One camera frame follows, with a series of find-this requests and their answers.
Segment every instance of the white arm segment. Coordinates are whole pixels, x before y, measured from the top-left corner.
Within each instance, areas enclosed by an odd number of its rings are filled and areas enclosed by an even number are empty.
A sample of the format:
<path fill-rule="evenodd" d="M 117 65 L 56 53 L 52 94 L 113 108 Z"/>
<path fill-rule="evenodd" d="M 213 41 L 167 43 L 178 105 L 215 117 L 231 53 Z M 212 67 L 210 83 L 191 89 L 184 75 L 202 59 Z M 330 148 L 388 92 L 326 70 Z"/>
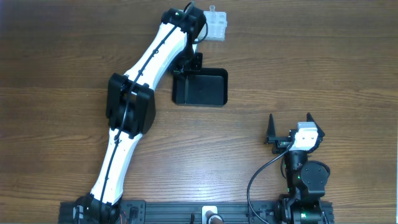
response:
<path fill-rule="evenodd" d="M 134 80 L 138 74 L 138 70 L 142 68 L 145 64 L 146 60 L 151 55 L 152 51 L 159 45 L 159 43 L 163 40 L 163 38 L 173 29 L 173 24 L 161 24 L 159 31 L 155 37 L 155 40 L 149 46 L 149 48 L 145 51 L 144 55 L 141 59 L 133 66 L 130 70 L 128 70 L 125 74 L 129 75 L 130 80 Z M 159 82 L 161 76 L 164 74 L 166 69 L 169 67 L 171 61 L 180 53 L 187 44 L 187 34 L 181 32 L 181 29 L 176 28 L 169 38 L 165 41 L 165 44 L 159 48 L 159 52 L 154 55 L 154 57 L 149 61 L 145 70 L 142 72 L 143 76 L 141 76 L 137 83 L 143 85 L 147 83 L 149 88 L 155 90 L 157 83 Z M 193 45 L 193 50 L 196 51 L 196 44 Z M 94 198 L 97 200 L 101 200 L 101 193 L 105 181 L 106 171 L 108 170 L 109 161 L 111 159 L 113 150 L 114 150 L 114 137 L 118 133 L 118 129 L 112 131 L 109 130 L 109 143 L 108 149 L 105 154 L 105 159 L 102 164 L 101 172 L 99 173 L 99 177 L 91 189 L 91 194 L 94 195 Z M 121 142 L 119 143 L 118 148 L 116 149 L 111 169 L 109 170 L 108 181 L 106 183 L 103 203 L 110 202 L 115 204 L 123 193 L 123 183 L 124 176 L 126 175 L 127 168 L 129 167 L 129 163 L 132 157 L 132 153 L 134 149 L 142 137 L 142 134 L 138 134 L 134 139 L 129 139 L 129 135 L 127 133 L 122 132 L 120 135 Z"/>

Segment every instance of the wood grain surface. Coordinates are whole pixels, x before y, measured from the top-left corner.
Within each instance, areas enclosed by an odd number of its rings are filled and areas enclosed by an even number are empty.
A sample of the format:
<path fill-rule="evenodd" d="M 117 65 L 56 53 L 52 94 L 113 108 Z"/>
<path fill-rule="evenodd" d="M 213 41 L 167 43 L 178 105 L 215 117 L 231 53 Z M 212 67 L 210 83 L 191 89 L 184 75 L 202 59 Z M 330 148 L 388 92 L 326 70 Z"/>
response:
<path fill-rule="evenodd" d="M 107 83 L 144 53 L 176 0 L 0 1 L 0 222 L 57 221 L 89 192 L 108 142 Z M 394 223 L 398 1 L 197 1 L 227 12 L 225 42 L 199 46 L 229 73 L 222 108 L 177 106 L 172 77 L 140 141 L 124 198 L 246 200 L 272 159 L 269 113 L 287 135 L 311 112 L 326 132 L 312 155 L 331 167 L 324 200 L 338 223 Z M 279 165 L 253 200 L 285 193 Z"/>

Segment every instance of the wooden table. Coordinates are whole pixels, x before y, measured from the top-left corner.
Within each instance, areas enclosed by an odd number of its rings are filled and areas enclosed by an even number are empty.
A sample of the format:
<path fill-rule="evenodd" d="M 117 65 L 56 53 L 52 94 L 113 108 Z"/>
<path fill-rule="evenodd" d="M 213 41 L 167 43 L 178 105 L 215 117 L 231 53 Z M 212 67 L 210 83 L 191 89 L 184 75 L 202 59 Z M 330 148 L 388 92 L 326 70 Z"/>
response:
<path fill-rule="evenodd" d="M 152 42 L 164 11 L 187 1 L 0 2 L 0 222 L 56 222 L 89 192 L 108 142 L 107 83 Z M 225 42 L 199 45 L 229 73 L 222 108 L 177 106 L 172 77 L 140 141 L 124 198 L 246 200 L 269 113 L 287 135 L 309 111 L 326 132 L 312 159 L 331 167 L 337 222 L 393 223 L 398 111 L 397 1 L 200 1 L 226 11 Z M 279 164 L 253 200 L 285 193 Z"/>

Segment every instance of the wooden tabletop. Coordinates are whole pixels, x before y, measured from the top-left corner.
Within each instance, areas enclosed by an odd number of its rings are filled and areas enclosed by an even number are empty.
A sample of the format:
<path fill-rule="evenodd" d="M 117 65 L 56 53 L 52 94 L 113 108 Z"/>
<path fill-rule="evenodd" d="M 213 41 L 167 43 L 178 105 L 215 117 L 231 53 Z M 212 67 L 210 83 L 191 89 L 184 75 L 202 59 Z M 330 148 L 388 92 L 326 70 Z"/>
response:
<path fill-rule="evenodd" d="M 60 202 L 96 181 L 108 142 L 110 76 L 154 39 L 162 13 L 187 1 L 0 2 L 0 222 L 57 221 Z M 331 168 L 323 200 L 338 223 L 396 219 L 397 1 L 198 1 L 227 12 L 224 42 L 200 44 L 229 73 L 222 108 L 177 106 L 172 77 L 124 181 L 125 199 L 244 202 L 272 159 L 269 113 L 288 135 L 311 112 L 326 133 L 311 157 Z M 279 163 L 253 200 L 286 193 Z"/>

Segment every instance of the white connector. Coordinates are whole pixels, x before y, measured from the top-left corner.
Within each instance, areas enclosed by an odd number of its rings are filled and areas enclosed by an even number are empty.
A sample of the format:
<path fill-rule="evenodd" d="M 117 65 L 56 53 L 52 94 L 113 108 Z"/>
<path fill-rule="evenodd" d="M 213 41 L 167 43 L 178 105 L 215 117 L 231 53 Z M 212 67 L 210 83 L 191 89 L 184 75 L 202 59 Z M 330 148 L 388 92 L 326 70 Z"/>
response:
<path fill-rule="evenodd" d="M 225 29 L 227 26 L 226 12 L 216 12 L 216 6 L 210 6 L 210 11 L 203 12 L 206 16 L 208 33 L 205 40 L 225 40 Z M 198 40 L 201 40 L 206 34 L 206 27 L 203 27 L 199 33 Z"/>

